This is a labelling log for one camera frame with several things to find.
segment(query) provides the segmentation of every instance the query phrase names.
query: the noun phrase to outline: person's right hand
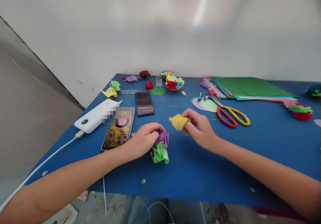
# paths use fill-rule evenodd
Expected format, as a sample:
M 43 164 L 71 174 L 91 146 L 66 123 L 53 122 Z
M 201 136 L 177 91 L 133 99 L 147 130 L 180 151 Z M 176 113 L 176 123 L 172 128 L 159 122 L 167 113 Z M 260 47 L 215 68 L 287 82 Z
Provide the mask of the person's right hand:
M 185 134 L 190 134 L 203 148 L 217 153 L 217 143 L 220 138 L 214 133 L 208 118 L 192 109 L 185 110 L 182 116 L 191 119 L 185 124 Z

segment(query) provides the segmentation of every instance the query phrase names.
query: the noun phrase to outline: white wall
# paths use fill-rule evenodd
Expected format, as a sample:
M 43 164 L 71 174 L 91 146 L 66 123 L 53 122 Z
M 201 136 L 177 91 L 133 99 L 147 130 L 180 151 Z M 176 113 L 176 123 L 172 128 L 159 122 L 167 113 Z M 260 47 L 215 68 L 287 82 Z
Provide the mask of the white wall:
M 0 15 L 85 107 L 115 73 L 141 70 L 321 81 L 320 9 L 320 0 L 0 0 Z

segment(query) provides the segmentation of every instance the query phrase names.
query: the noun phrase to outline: red paper flower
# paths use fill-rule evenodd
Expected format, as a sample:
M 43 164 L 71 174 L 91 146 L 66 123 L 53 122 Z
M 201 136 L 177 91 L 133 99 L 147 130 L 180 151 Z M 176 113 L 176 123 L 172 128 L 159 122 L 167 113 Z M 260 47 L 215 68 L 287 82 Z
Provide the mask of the red paper flower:
M 170 90 L 176 90 L 177 83 L 175 81 L 167 81 L 166 85 Z
M 139 73 L 139 76 L 142 77 L 143 79 L 145 79 L 145 78 L 149 77 L 149 73 L 148 73 L 147 70 L 144 70 L 144 71 Z
M 149 81 L 146 83 L 145 88 L 146 88 L 146 89 L 152 89 L 152 88 L 154 88 L 153 82 L 152 82 L 151 80 L 149 80 Z

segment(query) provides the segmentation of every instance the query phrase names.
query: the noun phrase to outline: gray wall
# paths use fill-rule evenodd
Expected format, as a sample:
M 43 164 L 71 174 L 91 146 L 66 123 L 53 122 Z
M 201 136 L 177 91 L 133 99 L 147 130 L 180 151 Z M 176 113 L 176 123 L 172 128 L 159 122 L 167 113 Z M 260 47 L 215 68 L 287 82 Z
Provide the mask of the gray wall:
M 0 203 L 82 113 L 66 93 L 0 18 Z

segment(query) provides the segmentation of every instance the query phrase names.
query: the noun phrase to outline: white cable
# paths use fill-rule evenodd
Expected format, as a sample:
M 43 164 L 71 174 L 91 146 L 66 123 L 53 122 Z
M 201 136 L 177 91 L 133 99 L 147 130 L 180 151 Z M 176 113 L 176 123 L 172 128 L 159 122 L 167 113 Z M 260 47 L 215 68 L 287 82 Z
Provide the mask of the white cable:
M 104 177 L 104 176 L 103 176 L 103 186 L 104 186 L 105 219 L 106 219 L 106 214 L 107 214 L 107 202 L 106 202 L 105 177 Z
M 162 202 L 154 202 L 154 203 L 152 203 L 152 204 L 149 206 L 149 208 L 147 209 L 148 214 L 149 214 L 149 223 L 150 223 L 150 213 L 149 213 L 149 209 L 150 209 L 153 205 L 155 205 L 155 204 L 157 204 L 157 203 L 162 204 L 162 205 L 166 208 L 166 210 L 168 211 L 168 214 L 169 214 L 170 217 L 171 217 L 172 223 L 174 224 L 174 221 L 173 221 L 173 218 L 172 218 L 172 215 L 171 215 L 170 211 L 167 209 L 167 207 L 166 207 L 166 206 L 164 205 L 164 203 L 162 203 Z
M 33 174 L 40 169 L 40 167 L 42 167 L 48 160 L 51 159 L 51 157 L 53 157 L 55 154 L 57 154 L 62 148 L 66 147 L 67 145 L 69 145 L 71 142 L 73 142 L 75 139 L 80 138 L 82 135 L 84 134 L 84 132 L 81 130 L 79 131 L 75 137 L 69 141 L 68 143 L 64 144 L 62 147 L 60 147 L 58 150 L 56 150 L 51 156 L 49 156 L 44 162 L 42 162 L 36 169 L 33 170 L 33 172 L 30 173 L 30 175 L 28 175 L 28 177 L 18 186 L 18 188 L 8 197 L 8 199 L 1 205 L 0 207 L 0 213 L 2 212 L 2 210 L 4 209 L 4 207 L 8 204 L 8 202 L 14 197 L 14 195 L 24 186 L 24 184 L 26 184 L 26 182 L 33 176 Z

